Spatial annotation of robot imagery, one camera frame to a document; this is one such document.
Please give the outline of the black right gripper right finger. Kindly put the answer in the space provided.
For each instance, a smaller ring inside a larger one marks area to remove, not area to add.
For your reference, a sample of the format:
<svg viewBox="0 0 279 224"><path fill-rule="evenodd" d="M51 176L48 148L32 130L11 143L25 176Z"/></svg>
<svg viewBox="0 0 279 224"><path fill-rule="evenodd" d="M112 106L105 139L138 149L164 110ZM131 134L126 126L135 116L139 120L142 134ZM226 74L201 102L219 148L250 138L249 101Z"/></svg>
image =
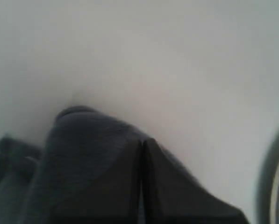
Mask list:
<svg viewBox="0 0 279 224"><path fill-rule="evenodd" d="M143 203L148 224L246 224L240 209L179 171L154 139L143 142Z"/></svg>

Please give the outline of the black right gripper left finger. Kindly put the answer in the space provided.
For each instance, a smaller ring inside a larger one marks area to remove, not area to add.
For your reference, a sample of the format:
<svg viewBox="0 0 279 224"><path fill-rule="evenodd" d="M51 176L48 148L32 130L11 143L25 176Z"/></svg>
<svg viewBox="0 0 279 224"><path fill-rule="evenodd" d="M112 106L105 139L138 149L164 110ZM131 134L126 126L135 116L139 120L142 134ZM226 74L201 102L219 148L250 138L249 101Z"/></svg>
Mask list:
<svg viewBox="0 0 279 224"><path fill-rule="evenodd" d="M92 185L93 224L136 224L141 178L141 142L133 140Z"/></svg>

